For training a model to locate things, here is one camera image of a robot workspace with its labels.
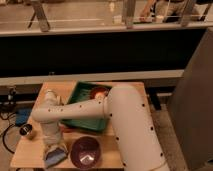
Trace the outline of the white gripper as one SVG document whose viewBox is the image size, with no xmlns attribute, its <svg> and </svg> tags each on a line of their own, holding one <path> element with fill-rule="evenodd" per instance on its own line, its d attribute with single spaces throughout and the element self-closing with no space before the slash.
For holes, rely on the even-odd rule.
<svg viewBox="0 0 213 171">
<path fill-rule="evenodd" d="M 43 132 L 44 156 L 56 149 L 60 149 L 65 155 L 68 155 L 63 134 L 57 122 L 41 123 L 41 129 Z"/>
</svg>

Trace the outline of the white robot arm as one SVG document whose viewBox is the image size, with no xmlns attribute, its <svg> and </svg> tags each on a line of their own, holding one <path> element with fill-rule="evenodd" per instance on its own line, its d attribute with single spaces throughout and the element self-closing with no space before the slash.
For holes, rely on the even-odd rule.
<svg viewBox="0 0 213 171">
<path fill-rule="evenodd" d="M 31 117 L 42 125 L 48 138 L 56 134 L 61 119 L 109 118 L 113 126 L 125 171 L 170 171 L 140 92 L 130 84 L 117 84 L 102 99 L 60 105 L 53 91 L 45 94 Z"/>
</svg>

